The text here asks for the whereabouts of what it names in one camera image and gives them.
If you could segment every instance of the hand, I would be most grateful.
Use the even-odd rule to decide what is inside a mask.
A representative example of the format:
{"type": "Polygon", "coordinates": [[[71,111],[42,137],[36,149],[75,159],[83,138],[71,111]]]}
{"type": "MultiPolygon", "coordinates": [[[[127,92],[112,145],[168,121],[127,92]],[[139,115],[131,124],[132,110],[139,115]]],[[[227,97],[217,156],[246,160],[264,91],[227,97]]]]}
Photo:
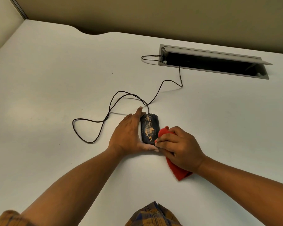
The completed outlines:
{"type": "Polygon", "coordinates": [[[169,129],[169,131],[176,135],[171,133],[162,135],[155,141],[155,146],[175,165],[197,173],[206,156],[200,149],[195,137],[177,126],[169,129]]]}
{"type": "Polygon", "coordinates": [[[158,150],[154,145],[142,143],[139,139],[139,119],[145,114],[145,112],[142,113],[142,107],[139,107],[135,114],[127,115],[114,130],[109,147],[119,149],[124,156],[158,150]]]}

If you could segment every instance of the open slot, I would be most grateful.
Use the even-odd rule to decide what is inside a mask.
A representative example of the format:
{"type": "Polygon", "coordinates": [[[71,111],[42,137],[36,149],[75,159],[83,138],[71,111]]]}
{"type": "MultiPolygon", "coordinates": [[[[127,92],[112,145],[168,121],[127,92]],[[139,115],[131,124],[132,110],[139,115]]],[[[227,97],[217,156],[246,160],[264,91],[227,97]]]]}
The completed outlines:
{"type": "Polygon", "coordinates": [[[260,57],[166,45],[161,45],[160,55],[161,61],[166,61],[166,66],[269,79],[264,64],[271,63],[263,61],[260,57]]]}

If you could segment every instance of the forearm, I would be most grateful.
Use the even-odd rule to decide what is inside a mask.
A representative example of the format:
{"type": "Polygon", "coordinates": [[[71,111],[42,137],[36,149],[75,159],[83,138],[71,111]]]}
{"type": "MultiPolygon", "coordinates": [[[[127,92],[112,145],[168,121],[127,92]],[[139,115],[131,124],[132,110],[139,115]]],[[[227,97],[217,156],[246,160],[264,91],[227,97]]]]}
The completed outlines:
{"type": "Polygon", "coordinates": [[[283,184],[206,158],[197,173],[265,225],[283,225],[283,184]]]}
{"type": "Polygon", "coordinates": [[[22,215],[37,226],[78,225],[121,160],[108,148],[53,183],[22,215]]]}

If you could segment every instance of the shirt sleeve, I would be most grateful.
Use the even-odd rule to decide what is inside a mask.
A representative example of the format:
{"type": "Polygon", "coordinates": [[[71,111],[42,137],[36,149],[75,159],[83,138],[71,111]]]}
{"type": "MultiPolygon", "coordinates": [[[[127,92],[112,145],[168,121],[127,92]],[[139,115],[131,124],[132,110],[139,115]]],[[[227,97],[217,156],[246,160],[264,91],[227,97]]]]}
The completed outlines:
{"type": "Polygon", "coordinates": [[[0,226],[35,226],[25,219],[18,212],[13,210],[5,211],[0,216],[0,226]]]}

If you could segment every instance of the red cloth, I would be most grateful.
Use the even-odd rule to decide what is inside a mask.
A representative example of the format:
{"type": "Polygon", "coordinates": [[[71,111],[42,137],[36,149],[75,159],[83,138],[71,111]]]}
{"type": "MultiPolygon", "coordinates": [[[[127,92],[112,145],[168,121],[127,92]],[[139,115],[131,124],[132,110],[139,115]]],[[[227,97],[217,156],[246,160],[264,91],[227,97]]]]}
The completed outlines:
{"type": "MultiPolygon", "coordinates": [[[[159,130],[158,137],[161,137],[163,134],[166,134],[166,133],[172,133],[172,134],[176,135],[174,132],[170,132],[169,127],[166,126],[165,128],[159,130]]],[[[191,174],[193,174],[190,171],[186,171],[186,170],[176,166],[167,157],[166,157],[166,161],[167,161],[170,169],[172,170],[173,174],[175,175],[175,177],[177,178],[178,181],[180,181],[180,180],[190,176],[191,174]]]]}

